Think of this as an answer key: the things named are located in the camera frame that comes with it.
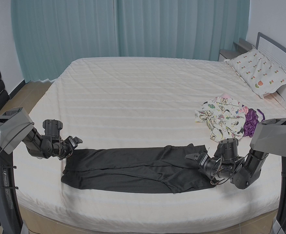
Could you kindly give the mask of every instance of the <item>baseboard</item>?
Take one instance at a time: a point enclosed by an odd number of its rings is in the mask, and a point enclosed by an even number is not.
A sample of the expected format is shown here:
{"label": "baseboard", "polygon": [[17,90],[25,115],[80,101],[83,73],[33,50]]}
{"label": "baseboard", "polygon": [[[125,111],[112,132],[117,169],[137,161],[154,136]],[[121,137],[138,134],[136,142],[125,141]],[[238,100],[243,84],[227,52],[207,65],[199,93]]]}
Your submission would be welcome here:
{"label": "baseboard", "polygon": [[20,91],[22,87],[24,87],[25,84],[25,80],[22,80],[21,83],[18,84],[17,87],[13,89],[13,91],[9,94],[10,99],[12,99],[17,94],[17,92]]}

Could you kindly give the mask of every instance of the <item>pile of clothes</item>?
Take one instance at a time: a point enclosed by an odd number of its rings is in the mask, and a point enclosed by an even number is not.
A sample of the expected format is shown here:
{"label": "pile of clothes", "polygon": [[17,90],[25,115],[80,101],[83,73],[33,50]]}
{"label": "pile of clothes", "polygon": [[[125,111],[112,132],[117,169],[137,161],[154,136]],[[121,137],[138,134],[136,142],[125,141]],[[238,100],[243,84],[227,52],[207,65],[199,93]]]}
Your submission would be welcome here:
{"label": "pile of clothes", "polygon": [[259,115],[265,120],[259,109],[250,109],[229,95],[222,94],[204,102],[201,109],[195,110],[195,122],[206,122],[210,129],[210,139],[220,142],[226,138],[252,137],[259,123]]}

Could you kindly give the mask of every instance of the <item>wall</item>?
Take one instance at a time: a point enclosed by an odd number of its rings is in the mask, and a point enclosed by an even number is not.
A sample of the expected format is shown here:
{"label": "wall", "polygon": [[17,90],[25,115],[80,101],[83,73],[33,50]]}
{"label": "wall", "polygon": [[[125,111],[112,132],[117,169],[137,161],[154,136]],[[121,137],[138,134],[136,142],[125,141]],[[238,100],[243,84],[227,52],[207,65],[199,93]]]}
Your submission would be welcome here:
{"label": "wall", "polygon": [[255,45],[258,32],[286,47],[286,0],[250,0],[246,40]]}
{"label": "wall", "polygon": [[0,0],[0,72],[8,93],[24,80],[13,39],[11,0]]}

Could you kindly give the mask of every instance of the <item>white bed sheet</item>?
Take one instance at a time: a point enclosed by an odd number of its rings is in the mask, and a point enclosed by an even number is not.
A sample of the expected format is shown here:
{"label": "white bed sheet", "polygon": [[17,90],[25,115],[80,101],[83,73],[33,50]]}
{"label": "white bed sheet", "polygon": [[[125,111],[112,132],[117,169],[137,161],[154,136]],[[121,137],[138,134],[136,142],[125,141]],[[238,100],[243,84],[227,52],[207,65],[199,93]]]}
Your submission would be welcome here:
{"label": "white bed sheet", "polygon": [[[217,143],[194,110],[230,94],[266,118],[286,117],[273,95],[260,99],[223,62],[146,57],[83,58],[71,63],[36,104],[30,117],[43,134],[45,119],[63,122],[61,136],[78,136],[79,148],[184,146]],[[238,151],[249,151],[249,137]],[[19,203],[52,219],[101,232],[197,233],[219,230],[278,207],[281,158],[270,154],[260,178],[245,190],[230,182],[180,194],[79,190],[62,184],[65,161],[14,151]]]}

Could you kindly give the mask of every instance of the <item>tiled floor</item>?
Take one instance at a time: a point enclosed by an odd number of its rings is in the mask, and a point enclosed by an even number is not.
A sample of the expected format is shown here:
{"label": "tiled floor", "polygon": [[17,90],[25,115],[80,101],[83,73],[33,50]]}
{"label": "tiled floor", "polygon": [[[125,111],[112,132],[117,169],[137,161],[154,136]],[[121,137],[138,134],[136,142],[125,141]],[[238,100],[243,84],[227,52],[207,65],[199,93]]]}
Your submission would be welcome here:
{"label": "tiled floor", "polygon": [[[39,99],[45,94],[50,85],[50,82],[30,82],[26,84],[12,100],[7,102],[7,104],[2,108],[0,114],[12,107],[24,107],[29,113]],[[20,211],[22,218],[27,223],[28,228],[40,234],[92,233],[92,231],[74,228],[40,216],[22,206],[20,206]],[[268,234],[272,225],[273,217],[276,215],[276,213],[277,211],[275,210],[232,227],[216,232],[206,232],[205,234]]]}

